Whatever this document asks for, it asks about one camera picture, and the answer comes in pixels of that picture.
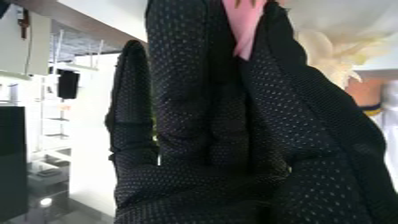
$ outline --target pink object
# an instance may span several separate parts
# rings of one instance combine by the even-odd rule
[[[269,0],[258,0],[255,6],[251,0],[242,0],[241,6],[237,7],[237,0],[223,0],[239,43],[235,56],[241,56],[246,60],[251,59],[255,34],[267,1]]]

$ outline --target black glove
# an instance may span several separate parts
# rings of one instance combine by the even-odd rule
[[[383,133],[306,61],[287,11],[271,3],[242,77],[265,147],[283,151],[294,170],[274,196],[273,223],[393,224],[398,197]]]
[[[162,165],[146,53],[130,42],[107,117],[116,223],[397,223],[381,132],[306,66],[276,3],[265,15],[241,76],[221,1],[150,3]]]
[[[264,223],[285,179],[249,171],[246,91],[221,1],[154,1],[148,33],[161,150],[146,53],[130,42],[107,116],[116,223]]]

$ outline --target white flower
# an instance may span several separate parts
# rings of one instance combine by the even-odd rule
[[[363,65],[369,59],[386,53],[383,38],[349,43],[344,38],[331,41],[328,35],[315,30],[297,32],[297,41],[306,49],[308,64],[315,67],[342,89],[351,78],[361,81],[354,65]]]

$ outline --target black cabinet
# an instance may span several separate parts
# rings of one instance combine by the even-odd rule
[[[0,107],[0,222],[27,213],[26,109]]]

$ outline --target ceiling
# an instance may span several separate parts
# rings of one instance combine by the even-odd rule
[[[59,62],[74,61],[75,56],[98,54],[102,39],[70,28],[58,21],[52,22],[54,39],[50,42],[50,62],[54,62],[58,42],[61,37],[61,30],[65,30],[63,47]],[[122,47],[106,42],[104,54],[120,53]]]
[[[59,2],[143,41],[148,40],[145,26],[148,0],[59,0]]]

